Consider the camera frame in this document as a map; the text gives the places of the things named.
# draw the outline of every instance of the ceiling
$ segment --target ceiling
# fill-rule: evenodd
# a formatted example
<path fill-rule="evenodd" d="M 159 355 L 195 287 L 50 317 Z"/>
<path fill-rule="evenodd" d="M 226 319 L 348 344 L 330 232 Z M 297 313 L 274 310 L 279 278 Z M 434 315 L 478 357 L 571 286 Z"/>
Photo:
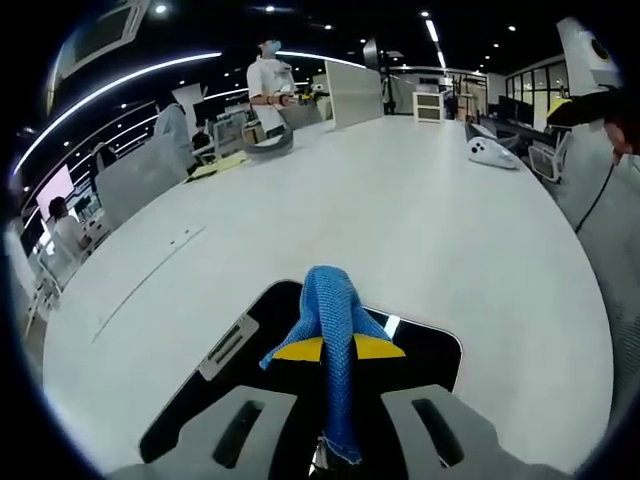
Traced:
<path fill-rule="evenodd" d="M 69 149 L 109 121 L 153 100 L 161 91 L 200 82 L 208 93 L 246 86 L 246 67 L 257 54 L 256 45 L 264 38 L 278 37 L 284 48 L 318 53 L 363 63 L 361 39 L 376 38 L 379 50 L 395 50 L 403 58 L 392 64 L 438 66 L 436 48 L 431 41 L 421 11 L 428 11 L 440 37 L 447 65 L 451 68 L 508 74 L 536 61 L 562 53 L 555 23 L 562 18 L 551 2 L 522 1 L 518 8 L 505 8 L 503 2 L 415 1 L 356 2 L 326 0 L 293 2 L 269 0 L 275 11 L 267 13 L 267 3 L 238 0 L 166 0 L 154 1 L 145 15 L 137 38 L 131 44 L 110 52 L 64 80 L 56 94 L 51 114 L 44 115 L 43 96 L 31 100 L 29 126 L 42 131 L 69 106 L 123 75 L 148 65 L 197 53 L 220 51 L 216 59 L 194 62 L 158 71 L 108 92 L 79 111 L 43 141 L 22 169 L 23 184 L 34 186 L 68 153 Z M 168 11 L 158 16 L 154 9 L 163 3 Z M 87 17 L 97 12 L 85 13 Z M 508 30 L 514 25 L 516 31 Z M 296 81 L 317 73 L 322 63 L 306 59 L 287 59 L 294 68 Z M 126 103 L 127 109 L 120 108 Z M 142 109 L 114 123 L 100 136 L 111 138 L 150 115 L 152 107 Z M 123 143 L 140 135 L 132 131 L 122 136 Z M 22 139 L 20 155 L 31 139 Z M 87 148 L 79 150 L 83 158 Z M 74 178 L 86 169 L 74 170 Z"/>

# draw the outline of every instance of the face mask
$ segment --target face mask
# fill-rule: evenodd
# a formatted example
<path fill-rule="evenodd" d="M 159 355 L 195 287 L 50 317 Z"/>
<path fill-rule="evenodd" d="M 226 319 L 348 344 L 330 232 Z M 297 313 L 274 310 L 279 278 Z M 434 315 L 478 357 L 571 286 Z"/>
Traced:
<path fill-rule="evenodd" d="M 276 53 L 281 48 L 282 48 L 282 43 L 280 43 L 280 40 L 276 40 L 275 42 L 268 42 L 264 46 L 264 53 L 273 55 L 274 53 Z"/>

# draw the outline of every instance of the white table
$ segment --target white table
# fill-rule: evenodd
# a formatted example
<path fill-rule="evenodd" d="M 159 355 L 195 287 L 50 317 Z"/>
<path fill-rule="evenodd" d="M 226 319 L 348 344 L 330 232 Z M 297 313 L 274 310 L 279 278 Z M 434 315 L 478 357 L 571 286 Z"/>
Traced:
<path fill-rule="evenodd" d="M 326 130 L 296 132 L 284 158 L 173 188 L 88 259 L 45 346 L 65 426 L 105 470 L 139 461 L 143 432 L 250 303 L 333 264 L 365 304 L 462 340 L 454 393 L 506 450 L 574 469 L 607 425 L 611 338 L 551 197 L 524 169 L 467 161 L 461 123 Z"/>

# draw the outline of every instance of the blue cloth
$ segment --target blue cloth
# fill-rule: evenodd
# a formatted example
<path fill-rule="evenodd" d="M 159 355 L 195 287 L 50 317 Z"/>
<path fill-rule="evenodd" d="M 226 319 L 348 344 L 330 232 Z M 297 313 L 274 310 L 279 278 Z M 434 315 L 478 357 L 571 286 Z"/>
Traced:
<path fill-rule="evenodd" d="M 389 340 L 384 329 L 362 308 L 347 274 L 336 267 L 316 266 L 307 274 L 300 296 L 300 320 L 287 338 L 260 362 L 293 342 L 324 337 L 328 371 L 328 412 L 324 435 L 329 448 L 349 463 L 359 463 L 360 449 L 351 420 L 350 344 L 354 333 Z"/>

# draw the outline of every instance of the black cable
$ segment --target black cable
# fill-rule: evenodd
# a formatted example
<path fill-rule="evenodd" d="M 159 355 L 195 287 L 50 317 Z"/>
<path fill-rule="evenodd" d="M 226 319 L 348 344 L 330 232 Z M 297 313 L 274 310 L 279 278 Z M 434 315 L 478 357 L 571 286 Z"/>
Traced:
<path fill-rule="evenodd" d="M 605 179 L 604 183 L 602 184 L 602 188 L 600 189 L 600 193 L 598 193 L 598 196 L 593 201 L 593 205 L 591 205 L 591 208 L 587 211 L 587 213 L 584 215 L 584 217 L 582 217 L 582 220 L 580 220 L 580 222 L 578 223 L 578 226 L 575 228 L 574 231 L 576 233 L 578 233 L 580 231 L 580 229 L 582 228 L 582 225 L 587 220 L 587 218 L 589 218 L 589 215 L 591 215 L 591 212 L 593 211 L 593 209 L 598 204 L 598 200 L 600 200 L 600 197 L 604 193 L 604 189 L 607 188 L 607 184 L 609 183 L 609 179 L 611 178 L 611 174 L 613 173 L 614 167 L 615 167 L 615 165 L 612 163 L 611 164 L 611 168 L 609 168 L 609 173 L 607 174 L 607 178 Z"/>

